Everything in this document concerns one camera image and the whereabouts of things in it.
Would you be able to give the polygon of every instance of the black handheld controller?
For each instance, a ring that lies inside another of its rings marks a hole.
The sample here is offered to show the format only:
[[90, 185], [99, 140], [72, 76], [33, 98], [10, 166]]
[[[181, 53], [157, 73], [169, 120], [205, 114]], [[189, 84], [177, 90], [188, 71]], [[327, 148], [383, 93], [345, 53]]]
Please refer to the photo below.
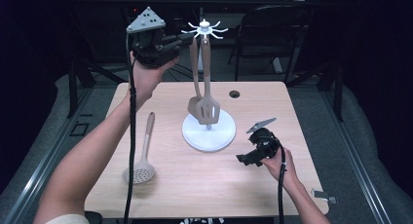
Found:
[[246, 166], [256, 164], [261, 167], [262, 163], [260, 161], [267, 157], [273, 158], [276, 156], [277, 150], [282, 146], [274, 134], [266, 128], [255, 131], [248, 140], [256, 145], [256, 149], [245, 155], [237, 155], [240, 163], [244, 163]]

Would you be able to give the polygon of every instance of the slotted spoon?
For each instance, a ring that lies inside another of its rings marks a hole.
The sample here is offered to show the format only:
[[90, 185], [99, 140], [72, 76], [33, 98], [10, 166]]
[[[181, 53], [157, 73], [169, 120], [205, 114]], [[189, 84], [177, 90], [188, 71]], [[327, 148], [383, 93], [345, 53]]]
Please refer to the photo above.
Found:
[[218, 123], [220, 106], [218, 101], [212, 98], [210, 94], [210, 44], [207, 36], [201, 40], [201, 55], [204, 68], [205, 94], [197, 103], [195, 109], [197, 120], [201, 125], [206, 125], [210, 129], [210, 125]]
[[[155, 113], [151, 112], [148, 116], [148, 122], [146, 124], [145, 139], [143, 141], [142, 156], [138, 163], [133, 165], [133, 183], [141, 183], [149, 180], [155, 173], [154, 167], [150, 165], [147, 161], [147, 152], [149, 139], [152, 134], [152, 129], [155, 122]], [[126, 169], [122, 174], [125, 182], [129, 182], [129, 170]]]
[[197, 118], [196, 114], [196, 106], [197, 103], [203, 98], [200, 92], [200, 84], [198, 79], [198, 45], [197, 39], [193, 39], [192, 45], [189, 47], [189, 53], [191, 56], [191, 66], [192, 66], [192, 76], [194, 77], [194, 85], [195, 85], [195, 92], [196, 96], [191, 97], [188, 102], [188, 112], [192, 114], [195, 118]]

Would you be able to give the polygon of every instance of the tabletop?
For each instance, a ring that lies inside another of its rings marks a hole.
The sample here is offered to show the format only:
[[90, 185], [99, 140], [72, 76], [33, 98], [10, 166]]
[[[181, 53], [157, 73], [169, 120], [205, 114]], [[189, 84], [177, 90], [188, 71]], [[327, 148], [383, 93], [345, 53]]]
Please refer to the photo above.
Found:
[[[128, 84], [119, 85], [108, 113], [124, 98]], [[265, 167], [245, 166], [236, 158], [254, 149], [246, 131], [256, 122], [276, 117], [266, 128], [291, 150], [297, 175], [307, 188], [322, 191], [313, 160], [288, 91], [282, 82], [213, 82], [211, 94], [236, 123], [232, 142], [218, 152], [201, 152], [182, 135], [187, 104], [195, 96], [191, 82], [161, 83], [136, 116], [136, 153], [140, 159], [146, 121], [155, 113], [148, 162], [155, 175], [133, 186], [130, 218], [246, 217], [278, 215], [278, 182]], [[105, 218], [122, 217], [128, 184], [130, 131], [127, 130], [111, 161], [86, 200], [86, 210]], [[283, 192], [284, 215], [297, 215]], [[311, 196], [323, 213], [328, 204]]]

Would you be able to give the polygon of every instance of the spatula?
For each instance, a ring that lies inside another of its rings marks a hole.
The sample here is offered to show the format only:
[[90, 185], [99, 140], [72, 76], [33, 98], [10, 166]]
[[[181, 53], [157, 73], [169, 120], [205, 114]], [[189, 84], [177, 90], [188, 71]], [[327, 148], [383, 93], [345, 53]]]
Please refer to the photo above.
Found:
[[218, 123], [220, 106], [218, 101], [210, 95], [210, 44], [207, 36], [201, 39], [201, 55], [204, 68], [205, 94], [197, 103], [195, 109], [198, 122], [210, 129], [210, 125]]
[[193, 39], [192, 45], [189, 47], [189, 54], [191, 56], [192, 76], [194, 77], [194, 85], [196, 96], [191, 97], [188, 102], [188, 112], [197, 118], [195, 108], [197, 103], [203, 98], [200, 92], [200, 85], [198, 81], [198, 45], [197, 39]]
[[[155, 122], [155, 113], [151, 112], [148, 116], [148, 122], [146, 124], [145, 139], [143, 141], [142, 156], [138, 163], [133, 165], [133, 183], [141, 183], [149, 180], [155, 173], [154, 167], [147, 161], [147, 152], [149, 139], [152, 134], [152, 129]], [[129, 182], [129, 170], [126, 169], [122, 174], [125, 182]]]

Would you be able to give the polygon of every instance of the chair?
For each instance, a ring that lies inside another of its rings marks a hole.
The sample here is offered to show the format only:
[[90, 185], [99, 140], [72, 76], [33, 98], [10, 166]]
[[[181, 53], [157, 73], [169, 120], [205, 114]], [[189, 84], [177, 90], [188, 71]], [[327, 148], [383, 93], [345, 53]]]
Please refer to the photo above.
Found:
[[289, 57], [284, 82], [290, 74], [291, 62], [297, 43], [297, 34], [310, 20], [311, 12], [302, 6], [266, 5], [247, 12], [238, 27], [236, 45], [231, 52], [228, 64], [235, 51], [235, 81], [238, 81], [240, 57], [264, 58]]

